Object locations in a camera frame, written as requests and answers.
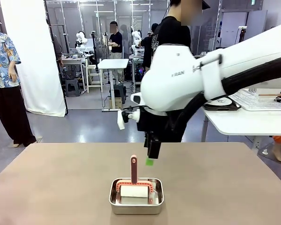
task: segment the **hawaiian shirt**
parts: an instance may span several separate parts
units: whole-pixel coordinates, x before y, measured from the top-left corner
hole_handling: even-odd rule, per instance
[[[15,61],[16,64],[21,63],[11,39],[7,34],[0,33],[0,88],[19,85],[19,78],[15,82],[12,82],[12,78],[9,78],[8,68],[11,61]]]

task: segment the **stool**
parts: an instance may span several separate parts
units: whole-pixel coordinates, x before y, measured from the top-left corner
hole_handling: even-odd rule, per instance
[[[66,80],[65,81],[65,86],[66,86],[66,96],[69,97],[71,94],[74,94],[78,97],[80,96],[80,86],[79,86],[79,81],[77,79],[74,80]]]
[[[122,98],[122,103],[123,104],[125,104],[125,102],[126,102],[126,96],[125,96],[125,94],[124,94],[124,92],[123,92],[123,83],[120,83],[120,84],[118,84],[118,85],[114,85],[113,86],[114,87],[114,90],[119,90],[119,92],[120,92],[120,96],[121,96],[121,98]]]

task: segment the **metal tray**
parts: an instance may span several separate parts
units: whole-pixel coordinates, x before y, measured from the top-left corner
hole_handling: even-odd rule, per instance
[[[161,206],[164,202],[164,194],[162,183],[157,178],[138,178],[138,180],[148,180],[153,183],[155,197],[152,198],[152,202],[141,205],[128,205],[120,204],[120,193],[116,192],[116,183],[119,180],[131,180],[131,178],[117,178],[115,179],[110,188],[109,202],[114,214],[125,215],[156,215],[161,212]]]

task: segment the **white curtain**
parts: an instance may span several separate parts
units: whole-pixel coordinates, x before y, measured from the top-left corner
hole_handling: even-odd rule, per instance
[[[26,109],[63,117],[65,103],[43,1],[0,2],[7,33],[22,62],[16,68]]]

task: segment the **green object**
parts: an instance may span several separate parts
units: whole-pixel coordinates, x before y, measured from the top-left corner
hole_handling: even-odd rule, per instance
[[[145,161],[145,165],[153,166],[154,165],[154,159],[147,158],[146,161]]]

